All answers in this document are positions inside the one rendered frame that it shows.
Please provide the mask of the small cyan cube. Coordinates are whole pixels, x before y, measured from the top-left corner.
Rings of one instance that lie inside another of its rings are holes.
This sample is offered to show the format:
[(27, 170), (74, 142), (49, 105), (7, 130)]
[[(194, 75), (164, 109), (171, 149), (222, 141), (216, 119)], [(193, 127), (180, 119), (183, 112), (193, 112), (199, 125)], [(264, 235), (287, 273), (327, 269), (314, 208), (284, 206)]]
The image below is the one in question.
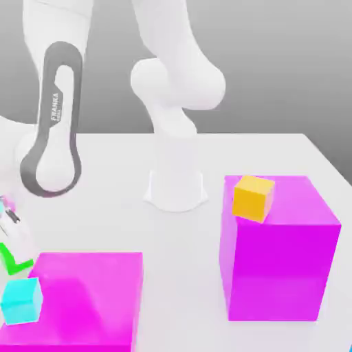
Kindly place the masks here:
[(38, 278), (9, 280), (5, 286), (0, 308), (6, 325), (38, 322), (43, 294)]

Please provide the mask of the large flat magenta box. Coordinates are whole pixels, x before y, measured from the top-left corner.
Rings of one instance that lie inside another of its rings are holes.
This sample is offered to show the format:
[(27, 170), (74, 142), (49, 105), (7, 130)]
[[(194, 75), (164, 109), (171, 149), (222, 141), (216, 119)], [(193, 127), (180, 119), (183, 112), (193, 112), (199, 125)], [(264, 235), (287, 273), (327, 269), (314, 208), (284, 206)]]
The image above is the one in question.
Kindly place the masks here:
[(0, 327), (0, 352), (137, 352), (143, 275), (140, 252), (41, 253), (40, 317)]

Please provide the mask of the small yellow cube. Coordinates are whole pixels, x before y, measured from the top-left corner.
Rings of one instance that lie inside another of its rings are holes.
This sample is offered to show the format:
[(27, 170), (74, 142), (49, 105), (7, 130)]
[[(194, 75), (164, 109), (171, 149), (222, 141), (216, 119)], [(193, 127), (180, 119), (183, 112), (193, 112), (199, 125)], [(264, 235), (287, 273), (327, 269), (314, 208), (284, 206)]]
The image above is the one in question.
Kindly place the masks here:
[(263, 223), (274, 200), (275, 181), (244, 175), (234, 187), (232, 214)]

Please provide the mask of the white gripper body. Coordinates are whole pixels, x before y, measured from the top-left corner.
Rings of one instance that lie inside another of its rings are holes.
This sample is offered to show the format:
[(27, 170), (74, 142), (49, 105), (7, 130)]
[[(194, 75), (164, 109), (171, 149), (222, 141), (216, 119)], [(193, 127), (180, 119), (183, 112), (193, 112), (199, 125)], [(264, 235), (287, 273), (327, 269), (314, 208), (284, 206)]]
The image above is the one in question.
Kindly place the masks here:
[(0, 243), (7, 247), (16, 264), (36, 259), (36, 245), (24, 220), (15, 223), (11, 219), (0, 218)]

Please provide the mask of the large tall magenta box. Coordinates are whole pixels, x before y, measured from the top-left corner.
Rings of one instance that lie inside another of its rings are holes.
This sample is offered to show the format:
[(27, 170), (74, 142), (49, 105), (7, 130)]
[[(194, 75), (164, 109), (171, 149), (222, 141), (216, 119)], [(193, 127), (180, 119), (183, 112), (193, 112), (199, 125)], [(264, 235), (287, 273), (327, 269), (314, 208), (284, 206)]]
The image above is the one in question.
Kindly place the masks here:
[(238, 175), (226, 175), (219, 267), (230, 321), (315, 321), (341, 223), (310, 179), (272, 175), (272, 209), (263, 223), (232, 214)]

